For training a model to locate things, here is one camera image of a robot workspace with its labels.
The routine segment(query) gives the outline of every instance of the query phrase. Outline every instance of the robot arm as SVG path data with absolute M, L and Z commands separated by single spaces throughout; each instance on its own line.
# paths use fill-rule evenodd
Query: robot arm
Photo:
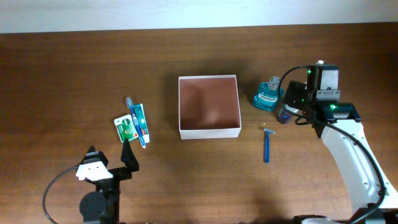
M 291 81 L 282 108 L 289 112 L 284 106 L 288 105 L 302 110 L 303 115 L 292 114 L 312 124 L 317 136 L 335 158 L 351 199 L 354 221 L 350 223 L 398 223 L 398 193 L 381 170 L 366 141 L 361 118 L 351 103 L 338 102 L 338 67 L 320 61 L 315 65 L 296 68 L 308 69 L 307 85 Z M 295 217 L 294 222 L 335 223 L 326 218 L 308 216 Z

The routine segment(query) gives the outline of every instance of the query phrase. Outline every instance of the open box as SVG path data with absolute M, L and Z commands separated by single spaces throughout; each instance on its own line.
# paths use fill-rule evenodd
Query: open box
M 236 75 L 178 78 L 181 139 L 236 138 L 241 131 Z

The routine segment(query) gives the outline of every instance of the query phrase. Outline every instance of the brown table surface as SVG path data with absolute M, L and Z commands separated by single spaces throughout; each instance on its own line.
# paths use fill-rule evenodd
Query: brown table surface
M 124 30 L 0 35 L 0 220 L 47 223 L 44 188 L 95 145 L 122 166 L 113 119 L 124 99 L 146 109 L 151 142 L 131 143 L 140 163 L 121 184 L 126 223 L 249 223 L 294 215 L 351 216 L 343 179 L 310 126 L 281 125 L 251 100 L 260 82 L 319 59 L 340 67 L 366 137 L 398 187 L 398 24 Z M 236 74 L 242 130 L 234 139 L 180 140 L 179 76 Z M 288 80 L 304 82 L 304 71 Z M 271 163 L 263 162 L 264 133 Z M 59 223 L 81 223 L 94 186 L 74 173 L 47 197 Z

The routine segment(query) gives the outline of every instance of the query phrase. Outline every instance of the teal bottle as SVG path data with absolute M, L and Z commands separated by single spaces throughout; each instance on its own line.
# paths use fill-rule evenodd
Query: teal bottle
M 266 111 L 274 111 L 278 102 L 279 81 L 279 77 L 272 77 L 269 82 L 262 82 L 257 95 L 254 96 L 253 106 Z M 284 90 L 280 88 L 280 96 L 283 94 Z

